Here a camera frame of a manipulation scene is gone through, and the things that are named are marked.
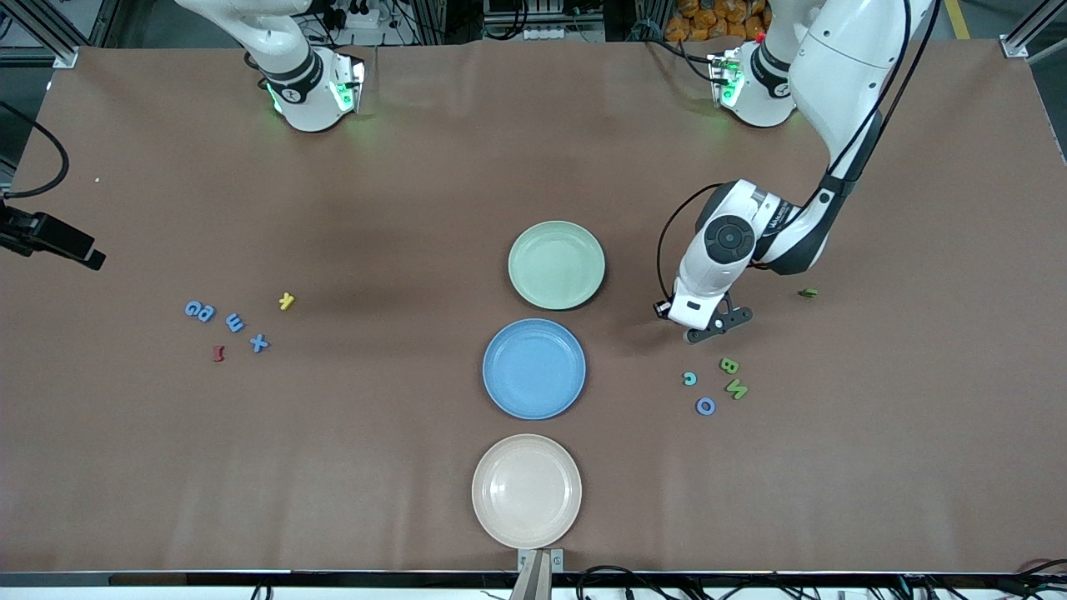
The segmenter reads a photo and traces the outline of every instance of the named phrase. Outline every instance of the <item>brown table surface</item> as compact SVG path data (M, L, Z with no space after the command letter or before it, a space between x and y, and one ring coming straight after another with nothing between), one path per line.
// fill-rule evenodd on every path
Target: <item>brown table surface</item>
M572 568L1065 553L1067 170L1028 66L996 42L930 45L818 265L746 273L753 322L696 346L652 312L659 230L715 180L807 199L826 152L802 117L747 128L638 44L384 49L371 77L371 114L305 135L240 51L86 49L57 72L41 120L70 174L16 204L108 260L0 256L4 569L513 568L471 476L519 432L582 471L557 544ZM35 136L18 186L57 164ZM697 212L668 236L668 273ZM607 256L574 311L509 285L511 241L548 219ZM194 299L213 322L184 314ZM589 376L566 413L524 422L487 396L481 358L538 316L574 332Z

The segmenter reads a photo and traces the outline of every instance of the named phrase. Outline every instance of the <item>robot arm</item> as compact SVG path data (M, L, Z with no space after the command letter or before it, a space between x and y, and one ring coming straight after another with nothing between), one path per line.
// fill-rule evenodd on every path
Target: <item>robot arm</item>
M886 78L931 1L828 0L807 28L789 69L789 86L800 113L826 143L831 165L803 206L746 180L724 184L712 194L679 267L674 295L656 305L660 317L690 328L690 342L751 318L750 310L734 309L729 297L730 286L750 264L794 274L818 259L881 130L874 107L883 96ZM782 13L791 14L779 7L789 3L776 2L776 23ZM726 76L724 89L736 94L746 77L754 78L744 65L713 66L719 69L714 75ZM719 310L723 302L726 312Z
M321 131L356 110L363 64L312 48L290 15L312 0L176 0L233 35L267 79L274 110L301 131Z

